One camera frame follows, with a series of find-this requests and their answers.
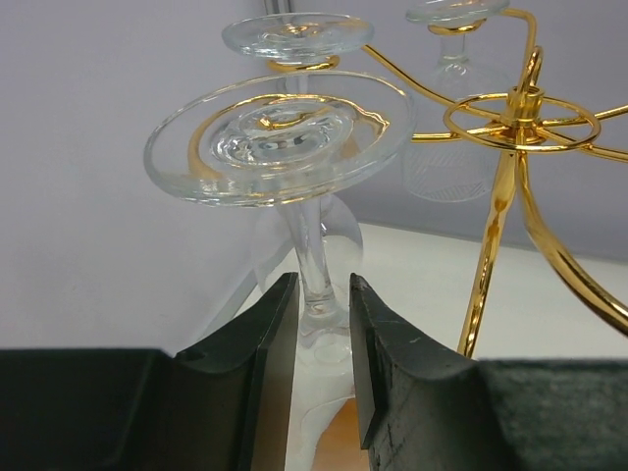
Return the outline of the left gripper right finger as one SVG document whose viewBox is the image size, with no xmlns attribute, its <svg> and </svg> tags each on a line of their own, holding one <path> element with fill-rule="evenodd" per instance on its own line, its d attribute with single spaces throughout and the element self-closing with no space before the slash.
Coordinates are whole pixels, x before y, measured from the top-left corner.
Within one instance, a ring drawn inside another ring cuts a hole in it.
<svg viewBox="0 0 628 471">
<path fill-rule="evenodd" d="M 360 445 L 374 470 L 623 470 L 627 363 L 472 360 L 350 278 Z"/>
</svg>

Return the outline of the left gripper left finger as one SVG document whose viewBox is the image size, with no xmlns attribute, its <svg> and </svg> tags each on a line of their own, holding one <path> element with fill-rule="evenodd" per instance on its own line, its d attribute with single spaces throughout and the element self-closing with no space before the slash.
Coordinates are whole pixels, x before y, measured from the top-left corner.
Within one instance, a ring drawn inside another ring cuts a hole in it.
<svg viewBox="0 0 628 471">
<path fill-rule="evenodd" d="M 175 356 L 147 348 L 5 349 L 5 470 L 281 470 L 298 276 Z"/>
</svg>

